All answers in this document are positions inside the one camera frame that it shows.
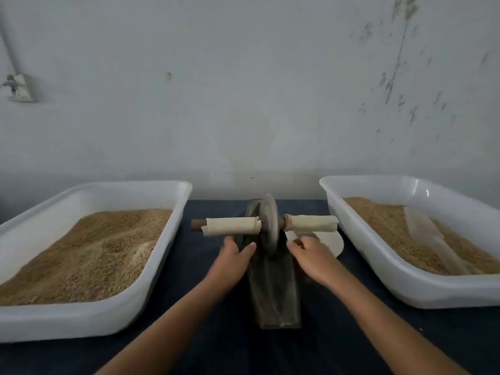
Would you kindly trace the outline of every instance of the table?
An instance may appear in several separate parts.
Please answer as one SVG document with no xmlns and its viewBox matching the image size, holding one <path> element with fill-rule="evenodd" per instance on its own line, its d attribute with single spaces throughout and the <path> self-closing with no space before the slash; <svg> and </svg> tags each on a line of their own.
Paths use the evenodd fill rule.
<svg viewBox="0 0 500 375">
<path fill-rule="evenodd" d="M 280 214 L 328 214 L 323 200 L 278 200 Z M 94 373 L 203 279 L 222 238 L 190 232 L 190 220 L 244 216 L 247 201 L 188 201 L 172 249 L 142 315 L 105 337 L 0 345 L 0 373 Z M 397 300 L 342 234 L 339 260 L 377 297 L 474 374 L 500 369 L 500 308 L 423 310 Z M 347 309 L 318 284 L 300 285 L 302 329 L 260 330 L 246 278 L 212 311 L 173 374 L 391 373 Z"/>
</svg>

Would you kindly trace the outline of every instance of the hand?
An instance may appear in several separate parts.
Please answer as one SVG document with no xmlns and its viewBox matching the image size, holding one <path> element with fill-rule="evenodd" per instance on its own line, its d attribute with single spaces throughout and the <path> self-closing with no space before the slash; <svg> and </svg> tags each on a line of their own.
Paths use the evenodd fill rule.
<svg viewBox="0 0 500 375">
<path fill-rule="evenodd" d="M 333 277 L 345 268 L 318 239 L 304 236 L 300 237 L 300 241 L 303 248 L 294 241 L 286 243 L 290 253 L 310 278 L 331 287 Z"/>
<path fill-rule="evenodd" d="M 210 267 L 206 279 L 214 282 L 214 285 L 220 286 L 222 290 L 229 291 L 247 271 L 248 262 L 256 248 L 257 245 L 252 242 L 240 252 L 233 237 L 224 238 L 224 245 L 221 247 L 214 264 Z"/>
</svg>

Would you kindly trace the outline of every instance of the electrical outlet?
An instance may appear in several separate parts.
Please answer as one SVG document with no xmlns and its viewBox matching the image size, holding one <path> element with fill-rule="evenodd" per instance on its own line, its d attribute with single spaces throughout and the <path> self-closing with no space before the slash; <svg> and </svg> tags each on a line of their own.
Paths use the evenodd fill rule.
<svg viewBox="0 0 500 375">
<path fill-rule="evenodd" d="M 29 86 L 27 76 L 22 74 L 15 75 L 14 81 L 17 83 L 15 86 L 10 87 L 9 100 L 17 102 L 35 102 L 34 93 Z"/>
</svg>

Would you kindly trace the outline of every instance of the white wall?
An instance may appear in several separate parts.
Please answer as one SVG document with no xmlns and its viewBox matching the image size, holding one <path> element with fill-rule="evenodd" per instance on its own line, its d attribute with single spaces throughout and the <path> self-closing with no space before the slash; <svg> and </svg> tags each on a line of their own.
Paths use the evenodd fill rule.
<svg viewBox="0 0 500 375">
<path fill-rule="evenodd" d="M 397 1 L 0 0 L 40 99 L 0 98 L 0 219 L 92 180 L 309 198 L 353 173 L 500 207 L 500 0 Z"/>
</svg>

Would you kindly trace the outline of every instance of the right hand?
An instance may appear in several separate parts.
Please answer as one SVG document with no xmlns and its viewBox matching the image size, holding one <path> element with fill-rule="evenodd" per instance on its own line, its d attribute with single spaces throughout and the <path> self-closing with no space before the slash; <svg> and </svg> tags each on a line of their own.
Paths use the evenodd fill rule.
<svg viewBox="0 0 500 375">
<path fill-rule="evenodd" d="M 299 239 L 303 248 L 294 241 L 286 243 L 290 253 L 310 278 L 324 286 L 331 286 L 332 278 L 342 270 L 342 264 L 318 239 L 307 236 Z"/>
</svg>

